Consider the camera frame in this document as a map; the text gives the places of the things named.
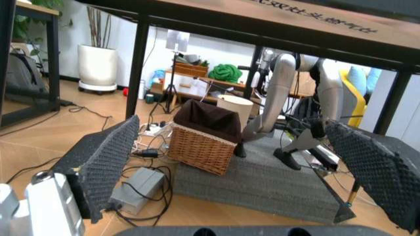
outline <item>gray bag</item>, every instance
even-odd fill
[[[10,53],[6,74],[6,98],[23,103],[37,103],[48,98],[48,90],[35,61],[19,53]]]

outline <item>black metal table frame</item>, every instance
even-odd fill
[[[111,14],[115,14],[117,16],[121,14],[116,10],[111,10],[102,7],[97,8],[105,10]],[[130,93],[128,94],[127,99],[126,118],[129,118],[135,113],[140,78],[143,69],[143,61],[145,58],[149,26],[180,30],[243,43],[252,43],[256,45],[252,63],[250,65],[251,70],[246,81],[246,88],[244,93],[244,96],[246,98],[250,97],[250,85],[252,82],[253,74],[257,69],[257,64],[255,62],[259,58],[263,46],[397,71],[396,78],[390,88],[389,94],[387,96],[387,99],[385,101],[385,104],[382,108],[381,114],[374,129],[374,133],[377,134],[386,134],[386,131],[398,107],[398,104],[405,91],[405,88],[411,78],[411,75],[420,72],[420,67],[416,64],[404,64],[395,60],[380,59],[371,56],[365,56],[362,54],[353,54],[344,51],[329,50],[313,45],[295,43],[292,41],[282,40],[278,38],[264,37],[246,32],[222,29],[202,24],[189,23],[164,17],[157,17],[153,15],[147,15],[144,13],[137,15],[135,13],[124,12],[124,15],[131,15],[130,20],[133,22],[138,22],[133,61],[131,66],[131,75],[129,83]]]
[[[9,7],[5,8],[5,12],[2,11],[1,14],[11,14],[11,22],[9,23],[9,32],[12,33],[13,26],[13,11],[12,5],[15,4],[15,0],[2,0],[3,3],[8,4]],[[14,111],[8,114],[2,114],[2,108],[4,103],[5,95],[5,85],[6,85],[6,70],[7,70],[7,57],[8,57],[8,48],[10,47],[10,36],[5,33],[1,39],[0,43],[2,47],[7,47],[6,54],[0,55],[0,57],[5,57],[1,59],[1,69],[4,69],[4,72],[0,73],[0,126],[8,126],[25,119],[34,118],[40,115],[43,115],[50,111],[59,111],[60,110],[60,75],[59,75],[59,41],[58,41],[58,16],[37,11],[34,9],[29,9],[21,6],[16,6],[15,15],[28,16],[38,20],[46,21],[47,28],[47,49],[48,49],[48,70],[49,70],[49,94],[46,102],[42,102],[38,105],[34,105],[25,109]]]

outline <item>gray power brick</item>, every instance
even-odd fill
[[[161,188],[163,179],[163,173],[142,167],[126,182],[133,185],[141,194],[152,198]],[[127,184],[122,184],[121,187],[114,189],[110,198],[111,203],[121,204],[121,210],[132,215],[137,215],[147,201]]]

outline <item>baseboard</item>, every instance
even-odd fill
[[[42,73],[42,76],[48,77],[48,73]],[[71,77],[71,76],[66,76],[66,75],[60,75],[60,80],[67,80],[67,81],[71,81],[71,82],[79,82],[79,78],[76,77]],[[125,87],[121,86],[121,85],[117,85],[117,90],[123,90]]]

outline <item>plant pot wheel base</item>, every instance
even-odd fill
[[[114,92],[117,89],[117,84],[108,85],[108,86],[97,86],[97,85],[88,85],[79,81],[79,91],[93,91],[98,95],[102,95],[104,92]]]

